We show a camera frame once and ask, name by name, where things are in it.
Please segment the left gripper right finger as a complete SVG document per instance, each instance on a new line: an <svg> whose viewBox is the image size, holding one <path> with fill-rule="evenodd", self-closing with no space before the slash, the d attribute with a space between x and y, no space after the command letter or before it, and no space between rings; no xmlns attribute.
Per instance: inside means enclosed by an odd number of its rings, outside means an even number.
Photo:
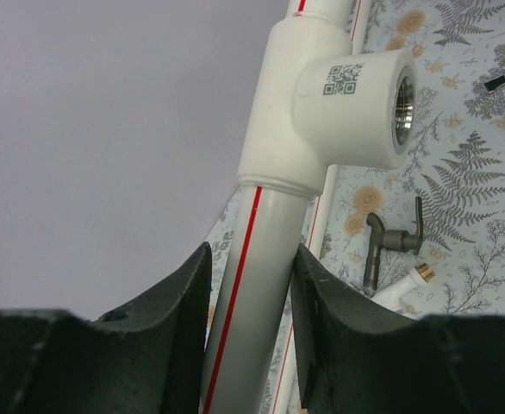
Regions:
<svg viewBox="0 0 505 414"><path fill-rule="evenodd" d="M290 291L308 412L505 413L505 317L404 317L334 277L305 247Z"/></svg>

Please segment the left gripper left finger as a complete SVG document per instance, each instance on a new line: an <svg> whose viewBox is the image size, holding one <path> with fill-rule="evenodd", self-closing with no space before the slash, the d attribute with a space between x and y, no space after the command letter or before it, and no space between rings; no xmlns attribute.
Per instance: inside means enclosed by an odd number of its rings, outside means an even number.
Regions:
<svg viewBox="0 0 505 414"><path fill-rule="evenodd" d="M0 413L195 413L212 255L91 322L66 310L0 310Z"/></svg>

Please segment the white pipe frame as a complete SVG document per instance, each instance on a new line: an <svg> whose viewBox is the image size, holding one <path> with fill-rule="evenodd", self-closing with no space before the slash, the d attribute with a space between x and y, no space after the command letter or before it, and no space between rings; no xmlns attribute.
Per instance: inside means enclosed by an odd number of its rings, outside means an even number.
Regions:
<svg viewBox="0 0 505 414"><path fill-rule="evenodd" d="M402 165L414 55L356 54L349 1L293 1L271 30L238 180L243 191L210 327L199 410L257 413L308 203L330 166Z"/></svg>

